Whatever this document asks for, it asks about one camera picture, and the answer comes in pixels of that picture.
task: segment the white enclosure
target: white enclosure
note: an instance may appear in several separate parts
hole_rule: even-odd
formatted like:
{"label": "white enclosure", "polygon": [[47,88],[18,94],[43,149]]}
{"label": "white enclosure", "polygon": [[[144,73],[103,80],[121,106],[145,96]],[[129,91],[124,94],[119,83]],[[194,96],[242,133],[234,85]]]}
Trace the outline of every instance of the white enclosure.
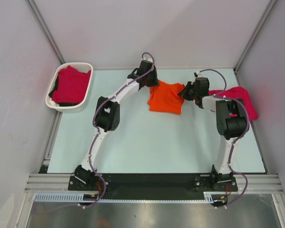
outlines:
{"label": "white enclosure", "polygon": [[159,68],[233,68],[269,0],[37,0],[66,62]]}
{"label": "white enclosure", "polygon": [[25,1],[0,1],[0,206],[13,194],[9,227],[41,163],[55,116],[44,97],[57,66]]}

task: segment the plastic basket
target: plastic basket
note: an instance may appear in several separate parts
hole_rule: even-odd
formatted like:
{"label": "plastic basket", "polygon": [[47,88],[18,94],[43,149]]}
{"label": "plastic basket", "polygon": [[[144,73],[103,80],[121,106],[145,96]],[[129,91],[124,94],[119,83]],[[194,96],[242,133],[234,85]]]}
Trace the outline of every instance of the plastic basket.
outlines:
{"label": "plastic basket", "polygon": [[[77,104],[74,106],[66,106],[66,107],[52,106],[49,102],[50,97],[48,94],[53,90],[53,88],[55,86],[55,81],[56,81],[56,78],[58,76],[58,72],[63,68],[67,68],[67,66],[71,66],[71,67],[77,69],[78,71],[80,71],[82,73],[87,73],[89,70],[91,71],[91,76],[90,76],[89,84],[88,84],[87,89],[86,89],[85,98],[83,99],[83,101],[80,104]],[[60,67],[58,67],[58,69],[56,70],[54,77],[52,79],[51,85],[47,91],[46,105],[50,108],[56,109],[59,112],[80,112],[80,111],[84,110],[84,108],[86,107],[86,99],[88,98],[88,94],[90,91],[92,74],[93,74],[93,67],[88,63],[65,63],[65,64],[61,65]]]}

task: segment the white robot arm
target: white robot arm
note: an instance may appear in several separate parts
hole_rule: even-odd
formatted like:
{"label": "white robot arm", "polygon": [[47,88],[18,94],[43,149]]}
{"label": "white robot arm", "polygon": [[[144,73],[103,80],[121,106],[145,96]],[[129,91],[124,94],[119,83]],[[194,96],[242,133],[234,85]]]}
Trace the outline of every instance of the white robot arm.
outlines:
{"label": "white robot arm", "polygon": [[125,83],[112,95],[100,97],[97,102],[93,126],[95,133],[92,143],[83,161],[75,169],[75,178],[84,184],[95,181],[93,175],[99,163],[99,148],[105,137],[119,124],[120,104],[123,100],[138,92],[142,87],[159,85],[153,59],[142,59],[140,67],[135,69]]}
{"label": "white robot arm", "polygon": [[233,177],[233,161],[240,137],[247,130],[247,117],[241,99],[225,99],[209,96],[209,80],[201,74],[195,74],[195,81],[188,82],[179,92],[179,96],[203,109],[216,112],[217,130],[221,135],[216,161],[212,166],[210,179],[212,184],[231,182]]}

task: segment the white wall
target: white wall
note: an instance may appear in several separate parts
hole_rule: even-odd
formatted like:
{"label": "white wall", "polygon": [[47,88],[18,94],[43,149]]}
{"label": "white wall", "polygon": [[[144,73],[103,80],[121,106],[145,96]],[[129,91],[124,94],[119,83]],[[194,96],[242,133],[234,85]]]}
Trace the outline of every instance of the white wall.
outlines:
{"label": "white wall", "polygon": [[269,0],[36,0],[67,62],[233,68]]}
{"label": "white wall", "polygon": [[259,113],[256,130],[285,191],[285,0],[279,1],[239,71]]}
{"label": "white wall", "polygon": [[11,220],[53,121],[44,97],[57,66],[25,1],[0,1],[0,205],[14,194]]}

